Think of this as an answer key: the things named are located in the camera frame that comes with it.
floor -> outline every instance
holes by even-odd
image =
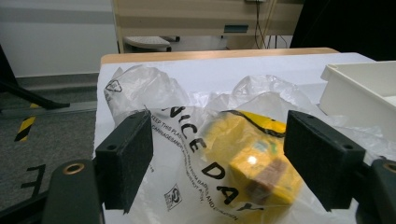
[[[181,36],[179,42],[173,36],[165,39],[171,43],[172,51],[227,50],[227,36]],[[282,44],[278,40],[277,46],[286,48],[290,45],[290,39],[286,37],[283,46]],[[274,48],[275,42],[270,42],[270,46]],[[152,52],[165,49],[130,48],[129,51]],[[77,87],[64,83],[60,88],[59,85],[53,85],[54,77],[38,78],[37,82],[36,87],[31,81],[26,88],[34,89],[35,93],[55,102],[73,104],[96,101],[96,87],[91,83],[86,86],[79,83]],[[0,92],[0,110],[29,106],[31,104],[27,101]],[[51,173],[62,163],[76,159],[90,160],[92,156],[94,111],[37,116],[30,125],[23,126],[29,118],[5,119],[0,113],[0,211],[47,190]],[[27,136],[26,140],[18,137],[21,130],[24,130],[22,133]]]

plastic wrapping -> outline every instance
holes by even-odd
[[[136,110],[152,113],[154,157],[126,215],[132,223],[354,223],[356,202],[326,212],[283,155],[290,109],[355,141],[370,135],[357,142],[371,159],[392,159],[396,150],[342,127],[345,117],[325,116],[296,86],[272,76],[246,77],[231,93],[186,93],[158,69],[135,66],[119,69],[105,95],[116,125]]]

white box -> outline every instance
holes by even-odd
[[[347,126],[379,126],[396,142],[396,61],[328,64],[319,107],[328,115],[347,115]]]

wall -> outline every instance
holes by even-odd
[[[0,43],[16,77],[97,73],[117,53],[110,0],[0,0]]]

black printed logo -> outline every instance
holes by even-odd
[[[181,203],[181,195],[180,190],[178,190],[177,185],[175,185],[169,192],[165,195],[166,206],[168,207],[168,211],[174,208],[176,205]]]
[[[122,92],[122,87],[120,83],[117,80],[111,80],[107,86],[106,90],[108,91],[117,91],[117,92]]]

